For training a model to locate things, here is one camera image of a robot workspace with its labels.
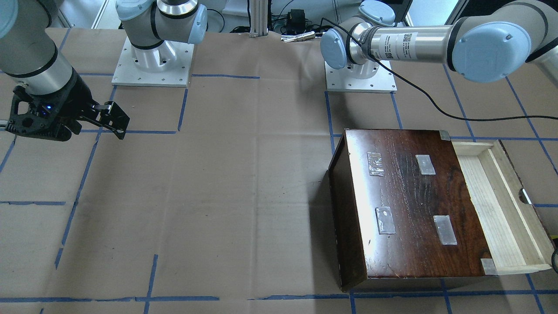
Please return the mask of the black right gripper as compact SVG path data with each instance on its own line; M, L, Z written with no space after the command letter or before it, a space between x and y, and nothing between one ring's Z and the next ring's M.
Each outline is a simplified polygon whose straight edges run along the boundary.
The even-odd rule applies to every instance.
M5 130L20 137L68 141L79 134L85 121L102 126L123 140L130 117L114 101L98 105L89 87L72 71L68 83L48 95L32 95L18 84L14 89L10 117Z

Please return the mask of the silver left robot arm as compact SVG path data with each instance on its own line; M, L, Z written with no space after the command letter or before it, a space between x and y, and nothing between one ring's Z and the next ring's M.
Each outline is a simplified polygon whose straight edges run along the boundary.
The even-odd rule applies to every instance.
M547 73L557 69L555 0L515 0L489 15L422 27L397 27L393 9L378 0L358 10L321 37L321 55L333 69L377 60L435 62L477 83L503 79L529 62Z

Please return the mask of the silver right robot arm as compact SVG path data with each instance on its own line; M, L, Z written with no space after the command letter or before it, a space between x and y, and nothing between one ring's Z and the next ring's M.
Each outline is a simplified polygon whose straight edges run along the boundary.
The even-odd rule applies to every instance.
M81 122L123 139L130 118L116 102L100 105L45 32L53 0L1 2L1 70L16 82L5 130L20 137L67 141ZM142 70L162 70L176 60L170 42L199 44L207 8L197 0L118 0L116 11Z

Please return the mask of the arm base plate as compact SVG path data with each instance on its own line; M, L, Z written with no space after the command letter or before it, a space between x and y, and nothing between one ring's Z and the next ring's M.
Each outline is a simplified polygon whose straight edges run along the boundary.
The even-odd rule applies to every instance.
M180 87L189 85L195 44L164 41L143 50L124 42L112 83L129 87Z
M397 91L394 76L382 65L368 61L364 65L347 64L334 69L325 63L327 90L330 92L392 93Z

